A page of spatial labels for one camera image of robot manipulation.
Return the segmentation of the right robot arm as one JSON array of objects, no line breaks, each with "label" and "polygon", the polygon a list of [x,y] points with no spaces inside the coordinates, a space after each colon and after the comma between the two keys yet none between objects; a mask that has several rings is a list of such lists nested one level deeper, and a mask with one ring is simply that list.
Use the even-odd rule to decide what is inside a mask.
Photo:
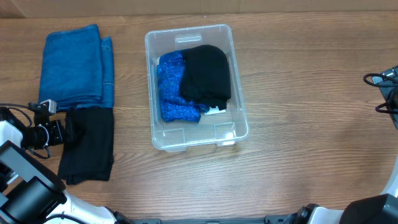
[{"label": "right robot arm", "polygon": [[[379,88],[385,102],[377,105],[378,113],[388,114],[397,126],[397,67],[363,77],[368,85]],[[397,224],[397,164],[380,195],[350,203],[344,210],[331,210],[316,204],[301,207],[283,219],[296,224]]]}]

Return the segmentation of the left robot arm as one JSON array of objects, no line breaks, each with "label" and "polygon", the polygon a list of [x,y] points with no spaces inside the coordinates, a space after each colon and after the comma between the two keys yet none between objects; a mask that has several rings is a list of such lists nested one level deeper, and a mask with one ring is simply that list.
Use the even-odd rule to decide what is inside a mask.
[{"label": "left robot arm", "polygon": [[1,104],[1,223],[131,223],[66,190],[110,178],[113,111],[71,110],[64,124],[53,114],[48,103]]}]

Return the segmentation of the clear plastic container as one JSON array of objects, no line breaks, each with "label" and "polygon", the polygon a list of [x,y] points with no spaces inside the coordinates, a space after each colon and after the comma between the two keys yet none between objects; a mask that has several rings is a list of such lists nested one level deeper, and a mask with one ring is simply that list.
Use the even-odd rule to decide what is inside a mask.
[{"label": "clear plastic container", "polygon": [[[159,58],[175,50],[206,44],[221,49],[229,62],[231,98],[228,100],[226,112],[208,116],[203,114],[198,123],[191,121],[165,122],[161,117],[159,100],[157,76]],[[205,144],[232,145],[247,138],[249,134],[248,117],[230,26],[216,24],[153,30],[145,36],[145,47],[151,135],[152,144],[156,149],[180,152],[191,146]]]}]

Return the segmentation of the black cloth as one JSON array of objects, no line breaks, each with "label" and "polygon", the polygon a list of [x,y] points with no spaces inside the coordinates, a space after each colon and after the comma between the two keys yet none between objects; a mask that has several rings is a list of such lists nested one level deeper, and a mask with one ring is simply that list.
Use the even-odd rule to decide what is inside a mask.
[{"label": "black cloth", "polygon": [[108,181],[114,162],[114,114],[111,108],[69,110],[69,133],[63,146],[58,176],[68,185],[86,180]]},{"label": "black cloth", "polygon": [[185,70],[181,96],[196,104],[225,110],[231,98],[231,75],[226,54],[213,45],[199,45],[182,51]]}]

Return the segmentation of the blue sparkly cloth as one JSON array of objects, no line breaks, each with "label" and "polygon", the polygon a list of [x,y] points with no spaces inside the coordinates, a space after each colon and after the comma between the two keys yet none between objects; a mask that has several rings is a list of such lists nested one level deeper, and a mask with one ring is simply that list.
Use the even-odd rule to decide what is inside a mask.
[{"label": "blue sparkly cloth", "polygon": [[185,71],[182,51],[162,55],[157,65],[161,116],[165,122],[175,120],[199,122],[202,113],[210,107],[186,100],[180,94],[180,84]]}]

